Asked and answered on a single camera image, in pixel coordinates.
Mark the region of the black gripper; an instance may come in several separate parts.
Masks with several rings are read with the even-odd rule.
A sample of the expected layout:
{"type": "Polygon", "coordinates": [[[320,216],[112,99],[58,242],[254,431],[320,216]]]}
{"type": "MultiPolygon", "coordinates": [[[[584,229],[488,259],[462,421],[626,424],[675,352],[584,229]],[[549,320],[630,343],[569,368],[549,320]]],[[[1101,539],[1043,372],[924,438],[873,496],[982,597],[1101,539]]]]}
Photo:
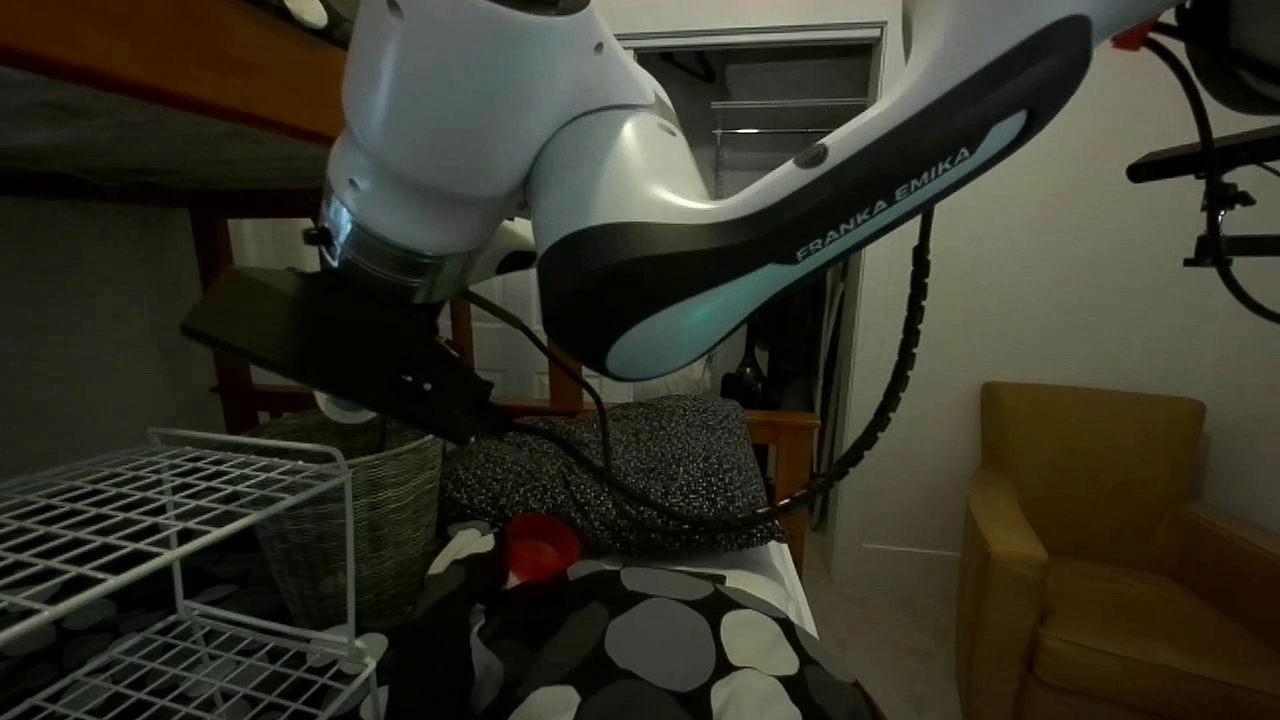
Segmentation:
{"type": "Polygon", "coordinates": [[[491,385],[434,342],[424,306],[341,272],[230,269],[191,306],[184,334],[450,445],[502,431],[491,385]]]}

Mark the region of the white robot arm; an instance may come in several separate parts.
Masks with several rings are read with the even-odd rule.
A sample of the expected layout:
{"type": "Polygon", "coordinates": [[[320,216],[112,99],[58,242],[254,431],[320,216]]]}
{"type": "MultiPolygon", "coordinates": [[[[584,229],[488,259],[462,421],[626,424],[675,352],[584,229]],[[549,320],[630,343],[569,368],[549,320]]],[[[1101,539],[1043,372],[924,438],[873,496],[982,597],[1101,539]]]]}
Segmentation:
{"type": "Polygon", "coordinates": [[[673,375],[761,306],[1027,144],[1093,49],[1174,0],[909,0],[909,68],[802,153],[715,198],[665,84],[602,11],[363,0],[312,272],[229,272],[184,334],[443,440],[500,438],[439,342],[502,223],[530,223],[549,342],[610,380],[673,375]]]}

